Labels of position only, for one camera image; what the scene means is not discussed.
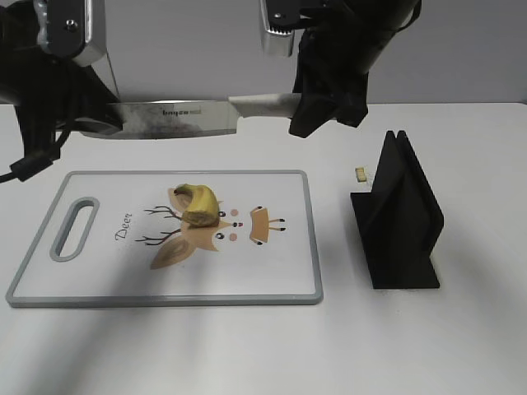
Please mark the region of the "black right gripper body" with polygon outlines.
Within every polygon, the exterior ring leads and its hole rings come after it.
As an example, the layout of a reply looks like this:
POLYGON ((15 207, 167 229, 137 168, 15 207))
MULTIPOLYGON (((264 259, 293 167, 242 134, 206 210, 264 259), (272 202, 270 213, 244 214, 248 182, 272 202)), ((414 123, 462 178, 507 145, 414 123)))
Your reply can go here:
POLYGON ((296 78, 292 91, 300 99, 306 93, 333 100, 336 110, 330 120, 335 119, 346 126, 357 127, 368 114, 368 76, 343 69, 342 57, 335 48, 337 43, 321 27, 311 27, 304 31, 298 45, 296 78))

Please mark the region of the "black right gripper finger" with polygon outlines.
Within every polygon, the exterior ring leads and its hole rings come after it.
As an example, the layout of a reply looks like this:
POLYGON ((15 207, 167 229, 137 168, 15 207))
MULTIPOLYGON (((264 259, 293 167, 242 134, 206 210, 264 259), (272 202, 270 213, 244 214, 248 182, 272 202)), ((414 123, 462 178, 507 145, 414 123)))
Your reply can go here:
POLYGON ((316 94, 302 94, 296 111, 291 118, 289 133, 307 138, 316 129, 333 117, 336 104, 333 100, 316 94))

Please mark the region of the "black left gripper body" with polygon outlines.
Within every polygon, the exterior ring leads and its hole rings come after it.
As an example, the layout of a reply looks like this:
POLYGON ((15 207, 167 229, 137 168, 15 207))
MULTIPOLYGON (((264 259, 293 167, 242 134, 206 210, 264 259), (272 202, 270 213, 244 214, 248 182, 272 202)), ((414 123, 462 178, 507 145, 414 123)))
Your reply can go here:
POLYGON ((116 132, 117 96, 93 65, 45 53, 37 44, 33 7, 1 10, 1 99, 19 110, 20 122, 39 116, 62 128, 68 117, 78 131, 116 132))

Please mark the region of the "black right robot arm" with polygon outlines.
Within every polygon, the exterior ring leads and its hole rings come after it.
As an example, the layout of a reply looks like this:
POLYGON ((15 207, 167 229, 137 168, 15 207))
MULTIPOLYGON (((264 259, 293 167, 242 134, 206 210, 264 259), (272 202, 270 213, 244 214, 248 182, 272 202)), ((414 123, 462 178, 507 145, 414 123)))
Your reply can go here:
POLYGON ((293 90, 300 101, 289 133, 306 138, 332 119, 358 127, 373 64, 421 10, 420 1, 323 1, 299 43, 293 90))

